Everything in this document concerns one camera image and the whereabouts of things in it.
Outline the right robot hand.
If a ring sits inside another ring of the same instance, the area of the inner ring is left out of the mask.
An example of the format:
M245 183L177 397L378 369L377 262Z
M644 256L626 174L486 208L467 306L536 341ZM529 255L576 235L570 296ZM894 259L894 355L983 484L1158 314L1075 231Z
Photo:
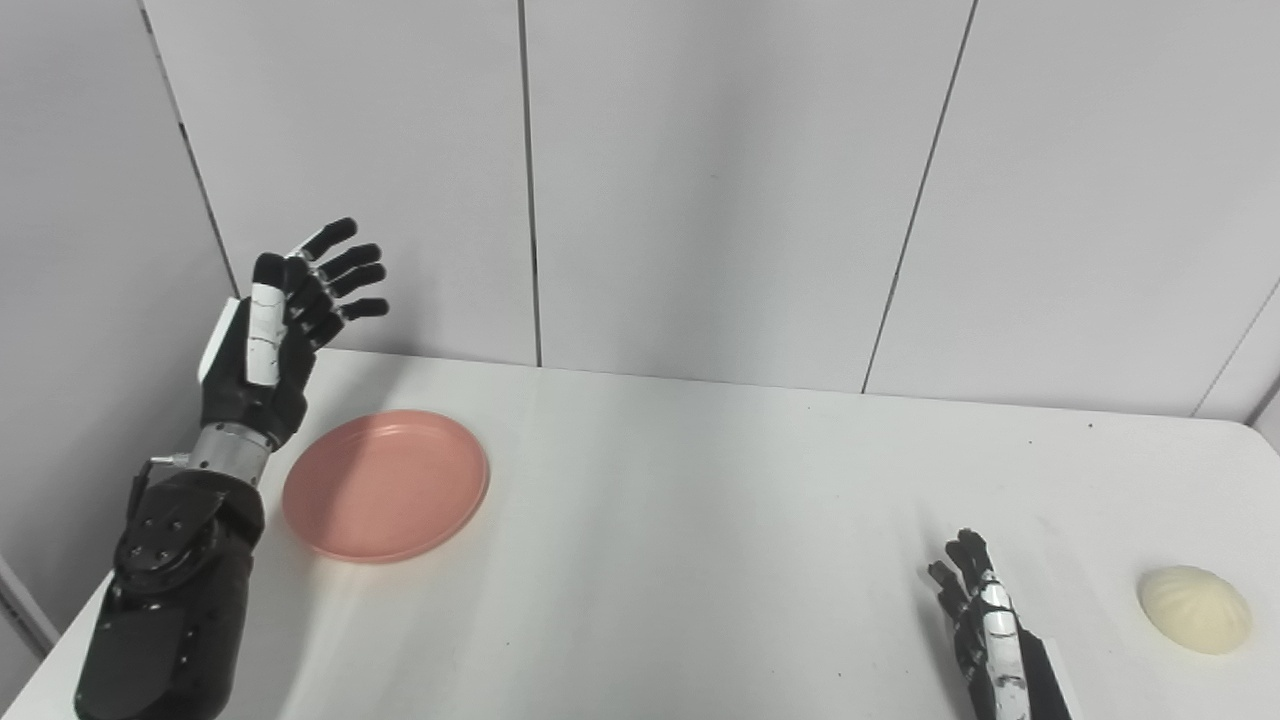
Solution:
M986 539L963 528L927 566L978 719L1070 719L1044 642L1024 628Z

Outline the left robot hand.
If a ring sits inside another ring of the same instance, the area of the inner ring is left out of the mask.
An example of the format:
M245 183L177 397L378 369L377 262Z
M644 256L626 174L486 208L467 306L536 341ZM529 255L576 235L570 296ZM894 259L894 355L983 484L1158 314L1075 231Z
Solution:
M355 293L387 278L378 243L352 245L344 217L291 252L262 252L250 291L224 306L197 370L204 427L239 427L283 447L307 413L317 351L352 323L385 316L385 299Z

